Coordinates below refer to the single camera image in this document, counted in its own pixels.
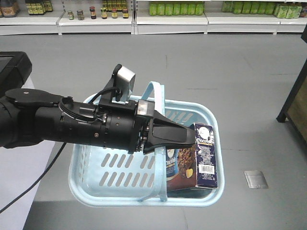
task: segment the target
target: barcode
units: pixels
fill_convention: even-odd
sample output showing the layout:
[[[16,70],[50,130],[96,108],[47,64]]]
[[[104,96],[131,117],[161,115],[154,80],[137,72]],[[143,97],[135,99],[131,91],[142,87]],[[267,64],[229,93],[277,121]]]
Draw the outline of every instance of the barcode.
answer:
[[[215,174],[213,165],[199,164],[198,168],[200,173]]]

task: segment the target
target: basket handle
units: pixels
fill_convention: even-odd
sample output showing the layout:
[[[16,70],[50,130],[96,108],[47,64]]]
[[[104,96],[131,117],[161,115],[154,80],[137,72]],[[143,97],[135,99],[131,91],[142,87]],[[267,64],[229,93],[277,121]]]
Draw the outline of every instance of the basket handle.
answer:
[[[152,91],[154,92],[154,109],[159,113],[161,113],[162,115],[164,115],[165,114],[164,85],[160,85],[160,83],[155,81],[149,82],[141,99],[147,100]]]
[[[143,96],[142,100],[147,100],[149,95],[154,92],[154,109],[161,113],[165,114],[165,94],[164,94],[164,85],[160,83],[151,81]],[[166,164],[165,164],[166,149],[165,147],[158,147],[154,150],[154,181],[152,192],[144,197],[141,197],[139,201],[147,200],[152,197],[159,195],[161,201],[167,201],[166,194]]]

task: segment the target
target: cardboard box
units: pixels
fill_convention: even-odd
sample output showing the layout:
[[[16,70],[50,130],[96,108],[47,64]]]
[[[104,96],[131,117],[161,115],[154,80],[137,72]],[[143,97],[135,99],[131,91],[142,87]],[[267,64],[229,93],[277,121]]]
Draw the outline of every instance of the cardboard box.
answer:
[[[195,145],[170,149],[166,156],[167,190],[217,188],[213,127],[194,123]]]

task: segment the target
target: store shelf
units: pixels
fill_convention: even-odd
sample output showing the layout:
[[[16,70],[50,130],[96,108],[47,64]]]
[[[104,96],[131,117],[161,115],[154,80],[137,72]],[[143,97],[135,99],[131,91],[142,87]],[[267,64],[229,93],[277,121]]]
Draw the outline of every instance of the store shelf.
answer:
[[[137,11],[137,34],[206,33],[205,15],[150,16],[147,11]]]
[[[280,25],[277,32],[280,33],[302,33],[307,24],[307,18],[279,19]]]
[[[280,21],[272,15],[206,12],[208,32],[277,33]]]
[[[14,18],[0,18],[0,25],[56,25],[63,11],[47,12],[45,15],[29,15],[22,11]]]
[[[14,18],[0,18],[0,35],[57,34],[58,21],[63,13],[54,11],[45,15],[29,15],[22,11]]]
[[[91,19],[89,13],[85,13],[84,20],[78,20],[75,16],[74,20],[69,20],[65,14],[59,21],[59,34],[62,33],[131,33],[132,17],[122,18],[122,13],[118,13],[118,18],[113,19],[111,13],[107,13],[108,18],[102,19],[97,16]]]

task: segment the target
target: spice bottle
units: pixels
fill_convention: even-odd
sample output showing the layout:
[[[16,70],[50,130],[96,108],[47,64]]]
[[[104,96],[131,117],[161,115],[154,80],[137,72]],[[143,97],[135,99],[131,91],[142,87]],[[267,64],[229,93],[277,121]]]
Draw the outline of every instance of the spice bottle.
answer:
[[[9,0],[1,0],[0,7],[5,18],[13,18],[17,16],[14,4]]]
[[[91,12],[91,19],[96,19],[96,11],[94,6],[90,7],[90,12]]]
[[[68,14],[68,19],[69,20],[74,20],[75,16],[73,15],[72,11],[68,11],[67,14]]]
[[[101,7],[100,10],[101,10],[101,18],[107,19],[106,7]]]
[[[123,18],[125,19],[129,18],[129,11],[127,8],[123,9]]]
[[[77,11],[78,20],[84,20],[83,10]]]
[[[112,9],[112,18],[117,18],[117,9],[116,8],[113,8]]]

